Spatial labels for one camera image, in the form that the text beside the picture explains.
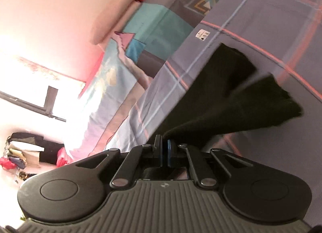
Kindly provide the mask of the teal patchwork pillow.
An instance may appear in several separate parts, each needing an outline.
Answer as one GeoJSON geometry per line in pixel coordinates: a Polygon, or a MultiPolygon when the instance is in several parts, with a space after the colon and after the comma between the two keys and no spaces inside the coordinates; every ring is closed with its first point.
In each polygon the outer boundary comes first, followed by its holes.
{"type": "Polygon", "coordinates": [[[107,148],[145,144],[191,84],[192,62],[171,61],[219,0],[143,0],[111,34],[67,121],[65,150],[73,161],[107,148]]]}

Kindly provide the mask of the white sheet label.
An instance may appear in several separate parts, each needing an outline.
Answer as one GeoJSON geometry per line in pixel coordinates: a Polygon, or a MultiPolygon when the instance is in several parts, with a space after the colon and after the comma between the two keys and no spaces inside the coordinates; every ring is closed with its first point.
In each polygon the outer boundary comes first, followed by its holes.
{"type": "Polygon", "coordinates": [[[205,29],[200,29],[196,33],[195,37],[198,38],[201,41],[205,41],[209,35],[210,35],[209,31],[206,31],[205,29]]]}

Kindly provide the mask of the pink folded blanket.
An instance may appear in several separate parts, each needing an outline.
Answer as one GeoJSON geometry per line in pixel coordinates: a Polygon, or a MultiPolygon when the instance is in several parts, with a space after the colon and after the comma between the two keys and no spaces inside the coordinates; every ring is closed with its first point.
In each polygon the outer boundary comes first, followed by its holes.
{"type": "Polygon", "coordinates": [[[137,0],[111,0],[94,20],[90,32],[90,43],[106,43],[111,34],[120,32],[141,6],[137,0]]]}

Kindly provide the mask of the clutter of clothes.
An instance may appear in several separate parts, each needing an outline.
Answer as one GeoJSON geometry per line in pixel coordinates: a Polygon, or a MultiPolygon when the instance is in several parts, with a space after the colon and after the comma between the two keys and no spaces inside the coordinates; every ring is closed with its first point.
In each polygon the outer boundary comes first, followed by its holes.
{"type": "Polygon", "coordinates": [[[72,161],[64,144],[26,132],[12,133],[7,138],[1,154],[1,168],[15,172],[14,181],[17,184],[37,174],[26,171],[28,167],[39,168],[42,163],[61,167],[72,161]]]}

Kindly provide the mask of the black pants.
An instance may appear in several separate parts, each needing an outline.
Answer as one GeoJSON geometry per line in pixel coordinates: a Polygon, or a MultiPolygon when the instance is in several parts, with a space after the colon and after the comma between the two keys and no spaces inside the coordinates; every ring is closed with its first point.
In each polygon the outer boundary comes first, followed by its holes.
{"type": "Polygon", "coordinates": [[[302,116],[302,107],[271,74],[242,87],[256,71],[243,53],[220,44],[149,142],[161,135],[202,149],[216,135],[279,126],[302,116]]]}

